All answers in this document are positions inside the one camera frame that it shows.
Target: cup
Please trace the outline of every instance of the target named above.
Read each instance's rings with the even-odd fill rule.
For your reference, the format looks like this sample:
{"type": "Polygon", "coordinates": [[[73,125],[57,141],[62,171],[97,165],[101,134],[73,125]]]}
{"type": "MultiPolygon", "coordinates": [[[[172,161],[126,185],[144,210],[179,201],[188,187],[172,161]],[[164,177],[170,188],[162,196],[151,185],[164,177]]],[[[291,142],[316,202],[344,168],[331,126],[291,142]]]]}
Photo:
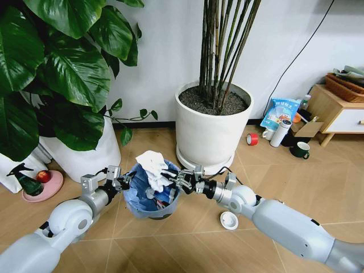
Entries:
{"type": "Polygon", "coordinates": [[[305,142],[299,141],[293,147],[289,148],[291,154],[297,158],[309,158],[309,145],[305,142]]]}
{"type": "Polygon", "coordinates": [[[271,140],[274,135],[274,130],[266,128],[266,130],[262,134],[262,138],[265,138],[267,140],[271,140]]]}

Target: wooden cabinet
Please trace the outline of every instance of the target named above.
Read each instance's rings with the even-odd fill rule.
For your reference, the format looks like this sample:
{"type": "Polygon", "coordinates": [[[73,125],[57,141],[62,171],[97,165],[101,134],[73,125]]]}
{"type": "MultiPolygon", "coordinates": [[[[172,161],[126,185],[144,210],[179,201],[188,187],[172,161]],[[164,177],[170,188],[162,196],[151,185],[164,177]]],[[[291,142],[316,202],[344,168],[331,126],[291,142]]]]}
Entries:
{"type": "Polygon", "coordinates": [[[334,134],[364,134],[364,103],[347,102],[328,91],[325,85],[315,85],[311,92],[308,111],[323,122],[320,131],[327,134],[326,146],[334,134]]]}

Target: apple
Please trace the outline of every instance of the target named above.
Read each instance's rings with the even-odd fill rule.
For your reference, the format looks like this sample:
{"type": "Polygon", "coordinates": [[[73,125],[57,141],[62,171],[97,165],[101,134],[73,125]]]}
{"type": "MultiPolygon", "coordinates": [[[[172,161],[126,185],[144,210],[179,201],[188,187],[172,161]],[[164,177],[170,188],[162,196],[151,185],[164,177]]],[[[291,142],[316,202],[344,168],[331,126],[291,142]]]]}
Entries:
{"type": "Polygon", "coordinates": [[[36,174],[36,181],[39,181],[41,183],[46,183],[48,181],[50,181],[50,179],[52,178],[52,174],[50,171],[47,171],[46,169],[43,171],[40,171],[36,174]]]}

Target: snack bag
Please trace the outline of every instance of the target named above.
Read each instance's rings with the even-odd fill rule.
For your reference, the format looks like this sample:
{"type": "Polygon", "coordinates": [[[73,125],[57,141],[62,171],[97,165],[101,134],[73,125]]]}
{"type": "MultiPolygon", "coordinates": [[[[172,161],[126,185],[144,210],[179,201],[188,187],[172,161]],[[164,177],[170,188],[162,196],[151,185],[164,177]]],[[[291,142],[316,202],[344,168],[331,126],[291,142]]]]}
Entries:
{"type": "Polygon", "coordinates": [[[273,98],[272,101],[273,107],[269,109],[260,125],[275,131],[282,120],[293,120],[298,107],[300,106],[301,100],[292,100],[290,98],[273,98]]]}

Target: potted plant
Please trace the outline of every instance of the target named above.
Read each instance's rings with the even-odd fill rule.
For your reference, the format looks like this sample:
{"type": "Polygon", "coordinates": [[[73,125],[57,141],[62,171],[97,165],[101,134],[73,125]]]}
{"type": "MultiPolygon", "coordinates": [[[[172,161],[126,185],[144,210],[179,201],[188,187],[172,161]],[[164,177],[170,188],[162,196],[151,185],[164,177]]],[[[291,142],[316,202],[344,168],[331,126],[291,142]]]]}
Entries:
{"type": "Polygon", "coordinates": [[[214,174],[233,162],[254,100],[232,80],[259,4],[237,0],[228,27],[233,0],[204,2],[200,80],[175,94],[176,152],[189,169],[202,164],[206,174],[214,174]]]}
{"type": "MultiPolygon", "coordinates": [[[[5,4],[0,14],[0,153],[21,162],[40,142],[75,181],[119,164],[110,118],[123,120],[112,117],[122,101],[105,106],[109,67],[116,77],[119,60],[137,65],[142,33],[137,27],[135,35],[121,12],[105,2],[5,4]]],[[[144,6],[141,0],[120,2],[144,6]]],[[[147,116],[142,109],[132,120],[147,116]]],[[[125,127],[121,137],[125,145],[131,130],[125,127]]]]}

